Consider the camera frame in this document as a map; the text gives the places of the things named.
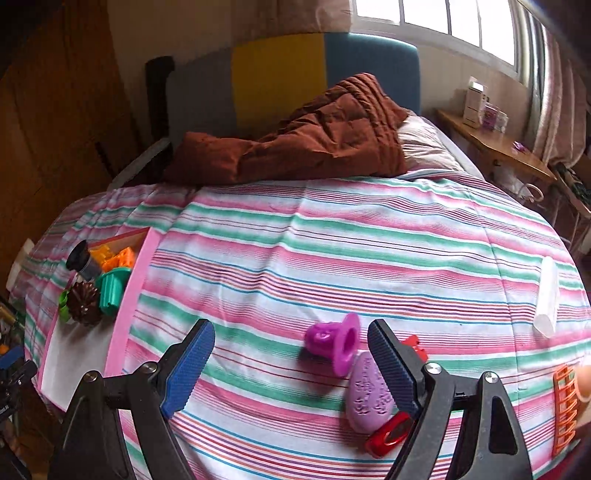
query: teal plastic toy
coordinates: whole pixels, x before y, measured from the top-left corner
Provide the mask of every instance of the teal plastic toy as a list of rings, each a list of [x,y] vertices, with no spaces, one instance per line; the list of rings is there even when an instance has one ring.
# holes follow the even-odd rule
[[[130,275],[130,268],[118,267],[96,279],[95,286],[100,290],[99,308],[105,315],[117,316]]]

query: pink tray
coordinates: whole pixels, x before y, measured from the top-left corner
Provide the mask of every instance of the pink tray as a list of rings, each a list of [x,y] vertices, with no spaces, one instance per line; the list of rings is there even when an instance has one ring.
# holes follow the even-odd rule
[[[141,248],[114,322],[103,321],[87,328],[59,322],[58,313],[53,318],[38,385],[41,394],[63,411],[67,410],[82,375],[88,370],[97,370],[104,377],[121,374],[139,294],[161,238],[157,231],[144,228],[91,244],[91,248],[109,244],[114,246],[113,251],[133,245]]]

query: toy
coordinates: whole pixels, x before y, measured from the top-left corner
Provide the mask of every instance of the toy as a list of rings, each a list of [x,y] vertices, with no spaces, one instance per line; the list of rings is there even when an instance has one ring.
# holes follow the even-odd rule
[[[372,457],[382,458],[406,439],[412,426],[412,418],[399,411],[367,439],[365,449]]]
[[[66,268],[76,270],[86,281],[92,281],[102,273],[100,265],[90,256],[86,240],[79,242],[70,252]]]
[[[109,245],[100,245],[97,248],[90,249],[90,256],[96,260],[99,265],[102,265],[107,260],[110,260],[115,254],[109,248]]]
[[[513,142],[513,148],[516,149],[518,152],[527,153],[528,150],[519,142]]]
[[[118,267],[96,280],[96,288],[100,290],[99,308],[105,315],[117,315],[130,276],[130,268]]]
[[[591,358],[585,357],[574,368],[574,390],[577,394],[575,439],[585,436],[591,425]]]
[[[357,357],[347,390],[345,414],[351,428],[371,434],[392,416],[394,400],[370,352]]]
[[[60,316],[60,321],[67,323],[70,320],[70,310],[68,309],[68,290],[61,292],[57,311]]]
[[[345,377],[351,370],[359,348],[359,316],[348,313],[341,322],[316,323],[307,329],[306,349],[332,361],[337,377]]]
[[[101,268],[103,269],[104,273],[108,273],[114,268],[133,268],[135,265],[135,254],[131,247],[124,248],[121,252],[119,252],[114,257],[110,258],[109,260],[105,261]]]
[[[553,375],[554,405],[554,444],[552,456],[558,455],[574,438],[577,424],[577,392],[574,387],[574,371],[568,365],[560,367]]]
[[[103,318],[99,309],[100,292],[91,282],[74,283],[66,305],[72,319],[86,326],[98,325]]]

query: brown comforter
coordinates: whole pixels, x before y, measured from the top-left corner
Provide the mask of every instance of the brown comforter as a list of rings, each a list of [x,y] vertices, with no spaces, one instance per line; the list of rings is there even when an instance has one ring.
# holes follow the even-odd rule
[[[407,171],[397,129],[407,117],[373,75],[339,82],[260,140],[188,132],[164,180],[227,185],[258,180],[394,177]]]

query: window frame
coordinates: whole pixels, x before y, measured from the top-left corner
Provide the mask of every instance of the window frame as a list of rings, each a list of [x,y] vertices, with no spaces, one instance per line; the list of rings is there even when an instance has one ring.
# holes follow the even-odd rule
[[[430,28],[421,27],[405,22],[404,19],[404,4],[402,0],[398,0],[400,8],[400,25],[390,20],[380,18],[360,17],[357,14],[357,0],[352,0],[352,24],[351,32],[364,33],[369,35],[380,35],[383,37],[395,38],[397,40],[406,41],[412,44],[428,45],[438,48],[443,48],[452,53],[459,53],[480,63],[483,63],[495,70],[499,70],[505,75],[514,80],[522,81],[521,75],[521,32],[519,19],[515,9],[515,0],[509,0],[509,8],[511,10],[511,22],[513,25],[513,39],[515,46],[515,64],[511,65],[505,60],[487,52],[481,47],[477,47],[467,41],[454,37],[451,33],[441,33]],[[448,32],[451,32],[451,18],[449,0],[445,0],[447,8],[447,27]],[[482,28],[479,26],[480,44],[482,44]]]

